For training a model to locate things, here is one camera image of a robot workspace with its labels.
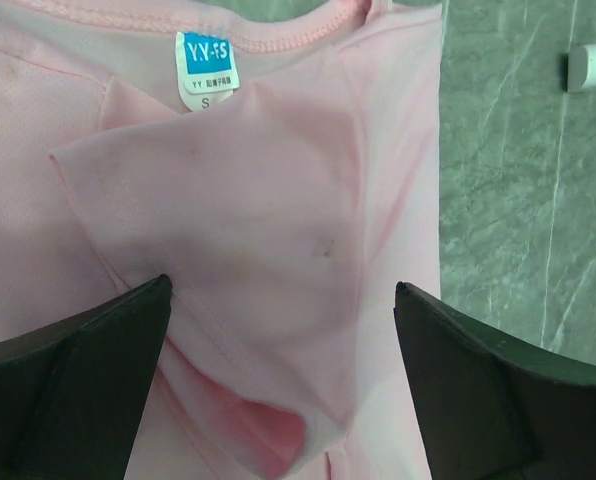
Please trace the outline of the pink t-shirt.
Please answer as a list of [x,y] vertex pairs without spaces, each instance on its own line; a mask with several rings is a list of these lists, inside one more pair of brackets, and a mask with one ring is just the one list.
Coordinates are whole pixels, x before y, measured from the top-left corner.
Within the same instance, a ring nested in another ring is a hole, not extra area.
[[440,6],[0,1],[0,340],[161,274],[130,479],[426,479]]

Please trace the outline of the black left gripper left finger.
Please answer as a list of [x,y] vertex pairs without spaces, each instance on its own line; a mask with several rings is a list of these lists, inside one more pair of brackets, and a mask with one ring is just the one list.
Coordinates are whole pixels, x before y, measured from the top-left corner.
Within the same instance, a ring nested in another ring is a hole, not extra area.
[[0,479],[124,477],[171,297],[161,275],[0,342]]

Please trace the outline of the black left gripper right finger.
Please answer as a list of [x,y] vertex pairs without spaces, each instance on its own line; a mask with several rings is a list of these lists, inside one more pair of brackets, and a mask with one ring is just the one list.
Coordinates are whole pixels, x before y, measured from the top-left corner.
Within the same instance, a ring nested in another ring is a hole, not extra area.
[[410,283],[395,325],[435,479],[596,479],[596,365],[527,343]]

